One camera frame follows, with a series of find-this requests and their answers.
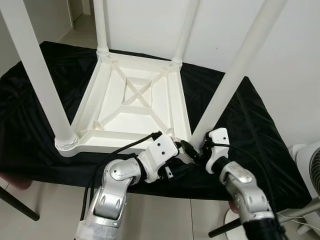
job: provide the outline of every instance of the fan grille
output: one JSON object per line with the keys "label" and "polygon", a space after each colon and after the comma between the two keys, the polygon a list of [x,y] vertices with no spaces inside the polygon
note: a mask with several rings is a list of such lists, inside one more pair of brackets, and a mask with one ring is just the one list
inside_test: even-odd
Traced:
{"label": "fan grille", "polygon": [[320,195],[320,148],[315,152],[311,160],[310,176],[315,191]]}

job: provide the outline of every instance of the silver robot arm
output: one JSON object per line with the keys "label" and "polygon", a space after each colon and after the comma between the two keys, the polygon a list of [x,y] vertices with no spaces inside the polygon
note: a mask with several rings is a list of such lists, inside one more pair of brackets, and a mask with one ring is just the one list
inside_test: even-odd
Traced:
{"label": "silver robot arm", "polygon": [[[78,225],[76,240],[115,240],[127,204],[127,189],[140,181],[152,183],[159,179],[158,171],[179,154],[168,135],[161,135],[137,158],[116,159],[103,171],[102,186],[96,191],[87,215]],[[168,178],[171,171],[165,167]]]}
{"label": "silver robot arm", "polygon": [[[218,175],[219,181],[232,196],[249,240],[282,240],[282,228],[265,193],[258,187],[257,180],[250,171],[237,162],[228,160],[227,146],[229,138],[226,128],[207,134],[202,148],[206,154],[211,152],[205,166],[206,171]],[[209,233],[209,237],[215,236],[212,233]]]}

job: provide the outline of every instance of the tile floor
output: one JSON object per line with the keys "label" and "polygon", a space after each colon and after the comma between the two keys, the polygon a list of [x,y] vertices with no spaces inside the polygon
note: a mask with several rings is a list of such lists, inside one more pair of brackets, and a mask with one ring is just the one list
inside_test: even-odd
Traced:
{"label": "tile floor", "polygon": [[[61,42],[96,48],[94,21],[82,16]],[[0,179],[0,186],[7,183]],[[7,186],[7,191],[40,213],[34,222],[0,200],[0,240],[72,240],[82,207],[83,187],[34,182],[26,191]],[[223,201],[167,198],[129,194],[119,231],[121,240],[209,240],[208,231],[223,223],[228,204]],[[297,223],[286,223],[291,240],[316,240],[299,236]],[[224,235],[214,240],[226,240]]]}

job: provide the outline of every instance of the chair leg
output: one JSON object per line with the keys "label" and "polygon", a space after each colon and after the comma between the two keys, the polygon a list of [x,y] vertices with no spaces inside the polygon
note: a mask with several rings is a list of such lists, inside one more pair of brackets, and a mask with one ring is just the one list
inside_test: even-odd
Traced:
{"label": "chair leg", "polygon": [[9,192],[7,192],[5,189],[0,187],[0,199],[5,201],[7,204],[11,205],[27,217],[31,218],[34,221],[38,221],[40,216],[39,214],[32,211],[30,208],[28,208],[26,205],[24,205],[21,201],[16,199],[14,196],[12,196]]}
{"label": "chair leg", "polygon": [[241,221],[240,221],[240,218],[237,218],[237,219],[209,232],[209,234],[208,234],[209,238],[214,238],[220,234],[224,234],[224,233],[228,232],[229,230],[235,229],[239,226],[241,226]]}

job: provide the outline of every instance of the black cloth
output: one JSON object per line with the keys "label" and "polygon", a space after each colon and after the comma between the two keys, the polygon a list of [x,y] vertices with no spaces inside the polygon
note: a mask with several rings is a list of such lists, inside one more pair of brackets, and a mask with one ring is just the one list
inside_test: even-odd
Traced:
{"label": "black cloth", "polygon": [[[69,121],[73,120],[97,62],[96,50],[43,42],[41,50]],[[144,54],[113,51],[154,58]],[[205,111],[224,73],[184,63],[181,77],[191,130]],[[62,157],[54,147],[54,135],[21,62],[0,80],[0,171],[32,180],[85,186],[96,163],[108,154],[82,152]],[[250,80],[245,77],[231,99],[218,127],[228,130],[231,144],[260,161],[270,178],[277,210],[304,207],[311,197],[275,124]],[[266,192],[266,181],[257,163],[229,150],[229,159],[252,171]],[[100,184],[99,172],[97,184]],[[129,192],[208,200],[230,200],[216,175],[196,167],[174,181],[140,183]]]}

